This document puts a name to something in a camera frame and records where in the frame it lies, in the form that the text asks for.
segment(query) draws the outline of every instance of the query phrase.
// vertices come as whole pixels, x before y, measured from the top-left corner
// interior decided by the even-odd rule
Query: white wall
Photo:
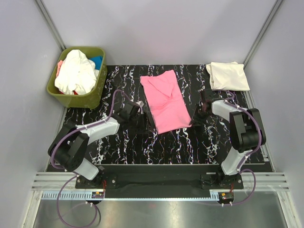
[[[34,1],[1,1],[0,30],[0,226],[17,228],[62,113],[46,93],[60,51]]]
[[[304,1],[285,1],[245,72],[304,225]]]
[[[44,0],[68,46],[107,63],[244,61],[275,0]]]

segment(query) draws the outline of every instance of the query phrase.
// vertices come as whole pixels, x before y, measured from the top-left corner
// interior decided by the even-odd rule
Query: pink shirt
[[[174,70],[159,76],[141,76],[141,84],[158,134],[191,126]]]

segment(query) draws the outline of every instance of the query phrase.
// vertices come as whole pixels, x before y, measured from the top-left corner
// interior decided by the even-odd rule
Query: laundry
[[[210,74],[211,89],[223,89],[233,91],[249,91],[249,85],[244,72],[244,64],[215,63],[206,65]]]
[[[89,60],[92,60],[95,63],[95,69],[96,70],[100,70],[101,63],[103,61],[102,56],[96,56],[96,57],[90,58]]]
[[[63,94],[84,95],[94,88],[98,74],[94,61],[87,59],[80,50],[72,50],[59,69],[55,86]]]
[[[158,134],[190,127],[191,118],[174,70],[159,76],[141,76],[140,80]]]
[[[60,68],[61,68],[61,65],[62,65],[63,61],[60,60],[58,63],[57,63],[57,72],[56,72],[56,77],[58,77],[59,75],[59,71],[60,71]]]

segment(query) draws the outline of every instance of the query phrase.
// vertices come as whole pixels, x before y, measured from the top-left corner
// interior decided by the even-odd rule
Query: black marble surface
[[[181,93],[190,116],[200,100],[199,91],[210,88],[205,65],[149,65],[107,66],[108,74],[100,105],[94,109],[69,108],[65,123],[89,124],[109,115],[112,95],[116,89],[125,91],[131,100],[142,100],[144,111],[149,112],[140,76],[157,76],[174,69]],[[241,92],[235,92],[234,103],[246,107]],[[224,92],[215,96],[226,98]],[[124,98],[118,95],[114,109],[119,109]],[[229,124],[219,116],[209,117],[207,124],[183,128],[158,135],[151,133],[132,135],[128,131],[107,136],[90,144],[86,158],[94,164],[210,164],[221,162],[231,148]],[[261,151],[253,154],[249,163],[264,163]]]

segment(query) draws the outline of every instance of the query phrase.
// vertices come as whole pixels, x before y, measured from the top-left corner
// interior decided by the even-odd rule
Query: folded white cloth
[[[87,59],[80,50],[72,50],[66,56],[55,79],[55,86],[64,94],[78,95],[89,93],[96,84],[99,71],[95,63]]]
[[[211,89],[223,89],[233,91],[249,91],[249,85],[244,72],[244,64],[215,63],[206,65],[210,74]]]

